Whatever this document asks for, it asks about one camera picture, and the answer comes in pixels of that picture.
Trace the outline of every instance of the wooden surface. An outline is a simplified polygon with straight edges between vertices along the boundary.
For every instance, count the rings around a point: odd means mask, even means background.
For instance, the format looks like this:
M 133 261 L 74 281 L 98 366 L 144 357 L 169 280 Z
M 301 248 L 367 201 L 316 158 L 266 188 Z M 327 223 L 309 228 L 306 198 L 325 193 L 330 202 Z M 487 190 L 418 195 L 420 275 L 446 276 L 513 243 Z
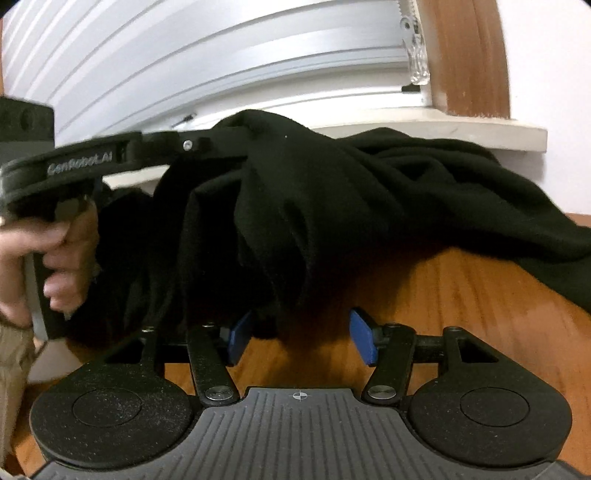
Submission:
M 588 217 L 578 221 L 591 225 Z M 381 322 L 400 322 L 440 335 L 462 326 L 556 387 L 573 410 L 573 428 L 561 458 L 591 473 L 591 317 L 513 263 L 456 248 L 404 248 L 363 257 L 314 311 L 282 331 L 281 340 L 253 340 L 231 374 L 241 392 L 249 385 L 351 386 L 357 392 L 371 369 L 348 338 L 348 310 L 362 306 Z M 169 365 L 167 378 L 192 391 L 186 365 Z M 416 367 L 414 391 L 433 378 L 432 365 Z M 14 439 L 27 474 L 43 459 L 27 422 L 29 390 Z
M 505 42 L 496 0 L 417 0 L 433 105 L 461 116 L 510 118 Z

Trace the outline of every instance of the human hand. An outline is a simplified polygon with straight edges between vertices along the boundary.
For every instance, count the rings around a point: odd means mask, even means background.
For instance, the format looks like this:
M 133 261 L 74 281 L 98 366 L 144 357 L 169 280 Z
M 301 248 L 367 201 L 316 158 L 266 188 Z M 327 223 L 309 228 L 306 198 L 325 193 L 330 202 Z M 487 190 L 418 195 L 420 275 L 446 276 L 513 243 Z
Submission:
M 98 215 L 94 203 L 71 222 L 48 223 L 26 218 L 0 229 L 0 314 L 18 327 L 31 326 L 23 258 L 45 253 L 43 263 L 55 270 L 44 294 L 52 310 L 73 313 L 88 294 L 98 244 Z

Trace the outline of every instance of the finger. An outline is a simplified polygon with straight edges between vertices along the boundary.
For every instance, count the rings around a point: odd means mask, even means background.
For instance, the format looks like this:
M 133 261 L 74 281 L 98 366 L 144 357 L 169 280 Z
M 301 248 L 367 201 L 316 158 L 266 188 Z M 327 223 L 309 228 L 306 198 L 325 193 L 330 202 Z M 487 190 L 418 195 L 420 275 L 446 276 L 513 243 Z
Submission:
M 23 257 L 31 252 L 47 252 L 66 238 L 68 222 L 48 223 L 25 218 L 0 229 L 0 257 Z
M 59 271 L 51 275 L 43 285 L 47 298 L 71 297 L 76 302 L 84 302 L 90 286 L 87 274 L 81 271 Z
M 89 270 L 95 263 L 96 242 L 66 243 L 43 256 L 43 264 L 52 270 Z
M 78 310 L 84 301 L 80 297 L 52 297 L 49 308 L 54 312 L 72 314 Z
M 98 224 L 96 205 L 92 200 L 89 200 L 86 210 L 72 220 L 66 235 L 66 242 L 74 243 L 87 239 L 98 241 Z

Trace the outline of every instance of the pivot bolt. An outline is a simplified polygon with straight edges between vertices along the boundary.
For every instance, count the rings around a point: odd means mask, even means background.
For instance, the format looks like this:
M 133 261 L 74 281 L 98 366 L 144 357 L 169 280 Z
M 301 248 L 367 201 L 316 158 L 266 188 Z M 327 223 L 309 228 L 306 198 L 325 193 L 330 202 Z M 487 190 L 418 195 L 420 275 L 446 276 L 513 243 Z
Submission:
M 390 400 L 396 396 L 396 390 L 388 385 L 374 385 L 368 390 L 368 395 L 374 400 Z
M 225 385 L 218 385 L 217 387 L 208 388 L 205 392 L 205 396 L 213 401 L 224 401 L 230 400 L 234 392 L 230 387 Z

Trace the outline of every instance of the black sweater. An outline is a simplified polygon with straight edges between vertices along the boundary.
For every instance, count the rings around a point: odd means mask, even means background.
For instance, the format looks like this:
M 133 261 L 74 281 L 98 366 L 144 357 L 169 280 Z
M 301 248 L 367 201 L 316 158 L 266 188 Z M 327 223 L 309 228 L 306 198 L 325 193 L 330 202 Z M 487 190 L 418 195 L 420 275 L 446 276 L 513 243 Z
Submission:
M 250 130 L 247 158 L 179 160 L 153 197 L 120 193 L 102 209 L 103 274 L 74 335 L 90 317 L 112 338 L 228 306 L 289 308 L 330 259 L 400 238 L 513 260 L 591 312 L 591 229 L 488 150 L 388 128 L 333 140 L 261 111 L 225 126 Z

